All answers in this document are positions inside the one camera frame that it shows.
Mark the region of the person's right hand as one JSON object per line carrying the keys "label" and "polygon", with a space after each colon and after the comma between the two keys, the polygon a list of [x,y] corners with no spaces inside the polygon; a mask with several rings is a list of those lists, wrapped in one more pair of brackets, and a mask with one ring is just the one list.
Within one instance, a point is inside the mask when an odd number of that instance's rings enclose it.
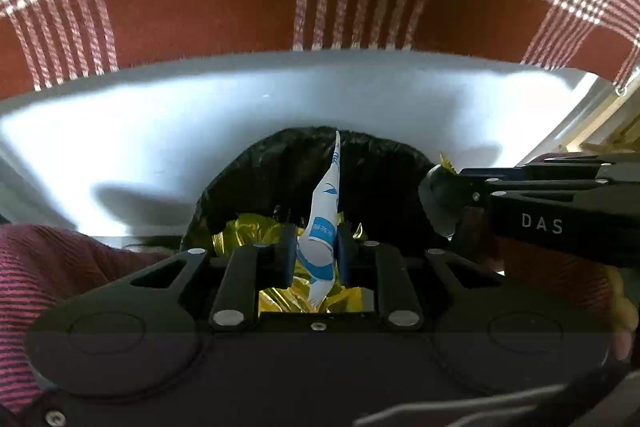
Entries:
{"label": "person's right hand", "polygon": [[605,267],[611,304],[608,321],[612,327],[611,352],[618,361],[627,360],[639,325],[639,272],[634,269]]}

